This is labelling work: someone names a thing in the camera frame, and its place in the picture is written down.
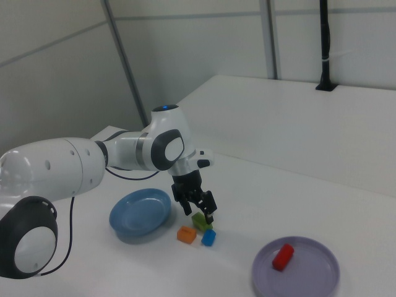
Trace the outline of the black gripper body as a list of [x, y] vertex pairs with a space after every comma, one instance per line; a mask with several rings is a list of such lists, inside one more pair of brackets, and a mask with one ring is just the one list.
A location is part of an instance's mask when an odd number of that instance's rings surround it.
[[172, 176], [172, 191], [175, 201], [201, 201], [202, 178], [199, 170], [181, 176]]

